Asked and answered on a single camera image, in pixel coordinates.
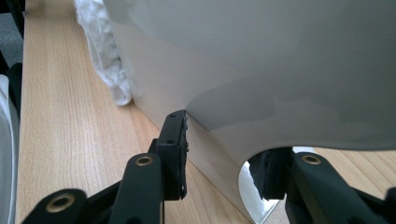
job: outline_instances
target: desk surface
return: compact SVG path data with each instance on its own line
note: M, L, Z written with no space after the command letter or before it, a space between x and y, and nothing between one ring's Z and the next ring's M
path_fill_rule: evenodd
M116 106L94 73L72 0L27 1L16 222L64 188L87 194L121 179L159 130L133 104ZM383 197L396 186L396 152L318 149L352 186ZM248 223L189 162L189 194L166 203L168 223Z

